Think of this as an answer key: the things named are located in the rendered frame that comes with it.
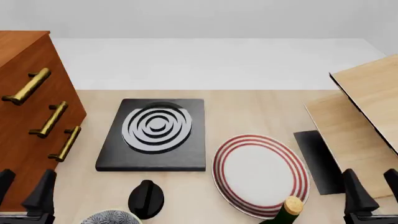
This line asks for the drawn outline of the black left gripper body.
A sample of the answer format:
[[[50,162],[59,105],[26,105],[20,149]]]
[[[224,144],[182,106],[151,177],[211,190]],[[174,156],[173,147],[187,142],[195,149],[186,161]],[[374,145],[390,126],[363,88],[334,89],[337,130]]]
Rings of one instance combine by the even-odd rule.
[[[44,212],[0,212],[0,224],[53,224],[55,216]]]

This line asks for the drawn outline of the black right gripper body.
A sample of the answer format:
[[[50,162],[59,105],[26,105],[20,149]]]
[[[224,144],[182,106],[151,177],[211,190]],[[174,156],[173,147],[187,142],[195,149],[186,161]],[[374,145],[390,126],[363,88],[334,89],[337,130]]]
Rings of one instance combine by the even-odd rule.
[[[345,213],[346,224],[398,224],[398,215],[372,215],[369,212],[364,215]]]

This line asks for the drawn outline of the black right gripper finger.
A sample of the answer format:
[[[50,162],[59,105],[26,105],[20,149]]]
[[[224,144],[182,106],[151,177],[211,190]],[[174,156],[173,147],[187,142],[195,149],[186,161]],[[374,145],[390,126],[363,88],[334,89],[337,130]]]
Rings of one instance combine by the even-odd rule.
[[[395,198],[398,198],[398,171],[389,169],[384,173],[384,178]]]
[[[362,186],[353,169],[346,169],[343,173],[345,187],[345,214],[372,214],[379,208],[379,204]]]

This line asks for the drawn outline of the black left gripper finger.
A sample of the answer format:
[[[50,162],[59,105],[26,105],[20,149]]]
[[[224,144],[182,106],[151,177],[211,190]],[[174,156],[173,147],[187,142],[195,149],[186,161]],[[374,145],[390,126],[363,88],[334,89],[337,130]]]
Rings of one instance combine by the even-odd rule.
[[[54,214],[53,191],[57,173],[47,169],[31,194],[22,202],[27,214]]]
[[[10,169],[0,172],[0,203],[2,203],[7,191],[15,179],[16,174]]]

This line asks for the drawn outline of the patterned black and white bowl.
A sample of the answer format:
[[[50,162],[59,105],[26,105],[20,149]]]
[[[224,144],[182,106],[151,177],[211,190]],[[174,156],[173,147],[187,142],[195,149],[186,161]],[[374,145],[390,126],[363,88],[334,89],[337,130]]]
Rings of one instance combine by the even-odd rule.
[[[105,210],[84,219],[80,224],[143,224],[132,214],[123,210]]]

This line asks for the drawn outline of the white plate with red rings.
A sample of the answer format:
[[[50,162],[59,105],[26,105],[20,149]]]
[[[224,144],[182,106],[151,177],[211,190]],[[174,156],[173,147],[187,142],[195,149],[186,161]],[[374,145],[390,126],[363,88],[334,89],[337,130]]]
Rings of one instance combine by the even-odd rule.
[[[262,220],[274,218],[288,197],[306,202],[310,195],[304,163],[269,136],[227,139],[215,151],[211,171],[218,192],[232,207]]]

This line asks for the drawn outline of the flat black stove plate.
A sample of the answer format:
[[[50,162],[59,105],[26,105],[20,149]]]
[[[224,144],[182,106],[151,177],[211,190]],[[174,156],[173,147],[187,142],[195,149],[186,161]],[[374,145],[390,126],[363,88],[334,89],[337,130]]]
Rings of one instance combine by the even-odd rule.
[[[205,171],[203,99],[125,98],[97,171]]]

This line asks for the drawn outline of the pale wooden rack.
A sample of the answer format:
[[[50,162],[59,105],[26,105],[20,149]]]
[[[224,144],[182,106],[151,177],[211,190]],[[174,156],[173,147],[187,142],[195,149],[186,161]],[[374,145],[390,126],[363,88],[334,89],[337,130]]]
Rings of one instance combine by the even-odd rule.
[[[353,169],[373,198],[393,195],[398,171],[398,54],[329,74],[338,92],[304,104],[340,171]]]

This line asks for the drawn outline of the green bottle with cork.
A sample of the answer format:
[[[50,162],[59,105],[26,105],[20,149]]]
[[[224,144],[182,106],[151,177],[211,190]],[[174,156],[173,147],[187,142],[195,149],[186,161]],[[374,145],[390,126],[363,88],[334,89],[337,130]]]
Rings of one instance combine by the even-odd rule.
[[[278,214],[271,220],[259,224],[293,224],[303,210],[303,202],[294,196],[289,196],[283,202]]]

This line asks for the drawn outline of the round black stove knob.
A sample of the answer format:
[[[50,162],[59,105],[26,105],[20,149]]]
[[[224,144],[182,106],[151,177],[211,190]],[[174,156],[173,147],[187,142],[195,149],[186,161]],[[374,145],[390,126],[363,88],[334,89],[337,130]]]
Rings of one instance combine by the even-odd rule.
[[[163,190],[151,180],[143,180],[128,199],[128,208],[140,220],[154,218],[164,206]]]

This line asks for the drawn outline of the wooden cabinet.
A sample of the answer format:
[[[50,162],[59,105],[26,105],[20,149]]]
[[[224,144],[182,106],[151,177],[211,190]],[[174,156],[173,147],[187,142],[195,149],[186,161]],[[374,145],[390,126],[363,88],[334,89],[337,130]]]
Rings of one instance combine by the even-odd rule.
[[[24,104],[16,106],[1,100],[15,95],[30,81],[28,73],[48,68],[52,73]],[[68,108],[47,138],[30,135],[40,129],[53,113],[49,105],[62,101]],[[57,154],[68,134],[80,126],[86,111],[53,45],[48,31],[0,31],[0,172],[12,170],[16,176],[0,212],[19,212],[47,169],[60,163],[49,159]]]

